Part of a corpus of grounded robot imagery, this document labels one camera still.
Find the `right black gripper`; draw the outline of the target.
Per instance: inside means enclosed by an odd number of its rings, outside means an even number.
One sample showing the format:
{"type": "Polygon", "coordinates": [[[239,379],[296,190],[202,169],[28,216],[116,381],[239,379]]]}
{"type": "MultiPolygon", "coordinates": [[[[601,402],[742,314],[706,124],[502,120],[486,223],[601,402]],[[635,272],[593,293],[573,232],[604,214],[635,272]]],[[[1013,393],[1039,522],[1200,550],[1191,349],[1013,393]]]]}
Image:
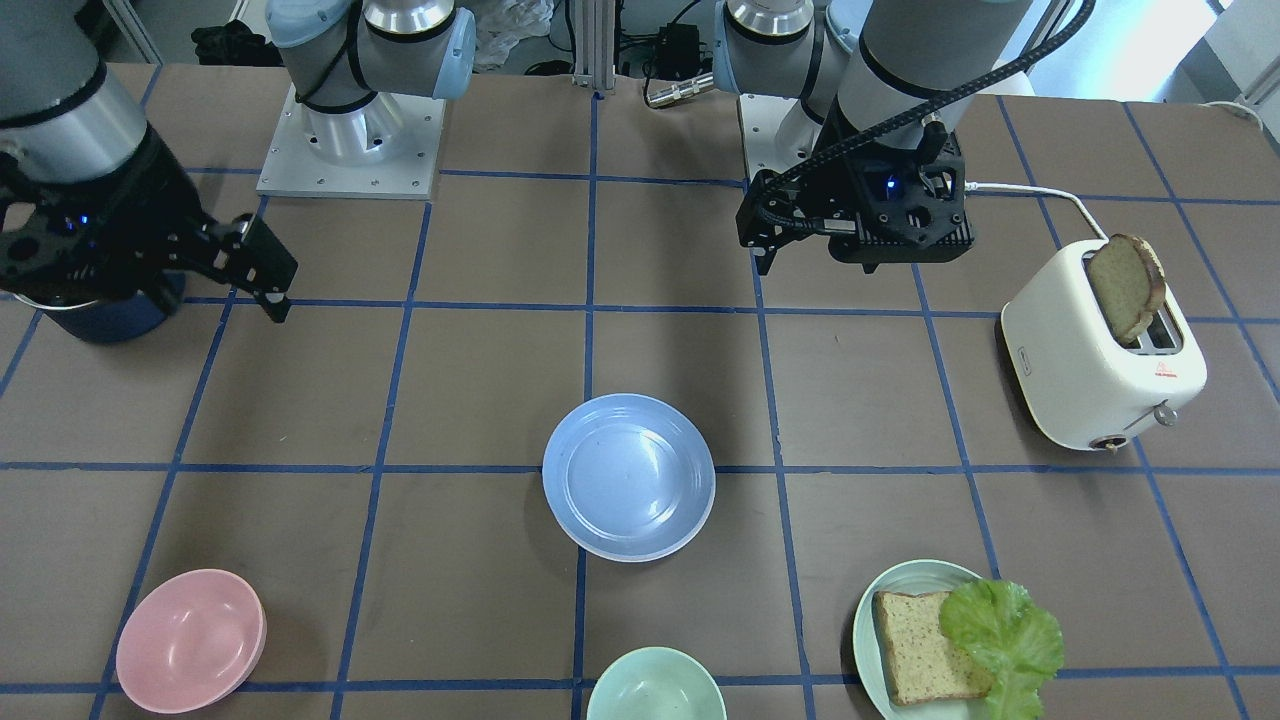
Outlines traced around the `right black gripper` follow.
{"type": "Polygon", "coordinates": [[[168,306],[163,274],[193,272],[250,293],[276,324],[288,318],[294,255],[257,214],[215,222],[154,127],[120,168],[79,183],[38,183],[3,152],[3,220],[20,204],[26,223],[3,231],[8,293],[82,304],[143,292],[168,306]]]}

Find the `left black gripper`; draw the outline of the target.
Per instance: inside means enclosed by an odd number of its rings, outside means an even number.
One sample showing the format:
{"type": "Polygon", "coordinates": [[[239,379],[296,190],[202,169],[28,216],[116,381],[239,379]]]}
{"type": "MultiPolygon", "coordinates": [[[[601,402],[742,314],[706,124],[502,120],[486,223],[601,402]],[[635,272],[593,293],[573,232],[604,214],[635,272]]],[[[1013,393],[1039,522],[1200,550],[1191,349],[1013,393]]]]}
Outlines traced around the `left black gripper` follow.
{"type": "Polygon", "coordinates": [[[867,274],[882,264],[948,263],[974,245],[964,208],[965,160],[952,132],[928,129],[914,149],[869,142],[772,188],[759,170],[736,213],[756,272],[777,252],[824,237],[838,263],[867,274]]]}

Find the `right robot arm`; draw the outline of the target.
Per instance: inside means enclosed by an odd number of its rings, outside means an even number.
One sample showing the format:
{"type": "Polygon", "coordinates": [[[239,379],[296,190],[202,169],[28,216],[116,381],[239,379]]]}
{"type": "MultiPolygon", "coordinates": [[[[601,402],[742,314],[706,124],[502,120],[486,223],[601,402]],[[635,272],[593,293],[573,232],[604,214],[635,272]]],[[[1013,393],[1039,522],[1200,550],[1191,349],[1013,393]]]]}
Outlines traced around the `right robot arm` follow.
{"type": "Polygon", "coordinates": [[[456,1],[270,1],[215,65],[114,65],[87,1],[3,4],[3,299],[70,334],[142,334],[197,290],[411,305],[443,104],[472,78],[456,1]]]}

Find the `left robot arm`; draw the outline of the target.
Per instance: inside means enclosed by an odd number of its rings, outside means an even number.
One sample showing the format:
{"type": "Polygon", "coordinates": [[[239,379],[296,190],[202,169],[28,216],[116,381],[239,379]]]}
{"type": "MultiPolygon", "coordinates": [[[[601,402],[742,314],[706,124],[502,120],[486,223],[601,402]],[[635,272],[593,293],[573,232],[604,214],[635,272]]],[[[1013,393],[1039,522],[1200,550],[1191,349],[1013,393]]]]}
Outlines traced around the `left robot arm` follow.
{"type": "Polygon", "coordinates": [[[955,135],[969,97],[929,110],[796,179],[785,172],[995,69],[1027,1],[718,1],[713,74],[726,92],[786,97],[780,127],[799,140],[780,167],[751,170],[736,214],[756,272],[814,234],[865,273],[892,263],[948,263],[974,233],[955,135]]]}

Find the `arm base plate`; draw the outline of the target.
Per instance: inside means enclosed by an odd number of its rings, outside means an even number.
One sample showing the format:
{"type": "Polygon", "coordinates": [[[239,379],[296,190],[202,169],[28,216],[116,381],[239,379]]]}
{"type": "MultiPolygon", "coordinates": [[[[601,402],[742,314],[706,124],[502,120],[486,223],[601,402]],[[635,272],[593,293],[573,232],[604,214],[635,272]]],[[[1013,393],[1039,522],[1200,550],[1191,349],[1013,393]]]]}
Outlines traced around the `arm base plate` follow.
{"type": "Polygon", "coordinates": [[[346,114],[315,111],[288,90],[256,183],[293,199],[429,201],[448,102],[379,94],[346,114]]]}
{"type": "Polygon", "coordinates": [[[746,182],[759,170],[781,173],[810,156],[823,119],[803,100],[744,94],[737,101],[746,182]]]}

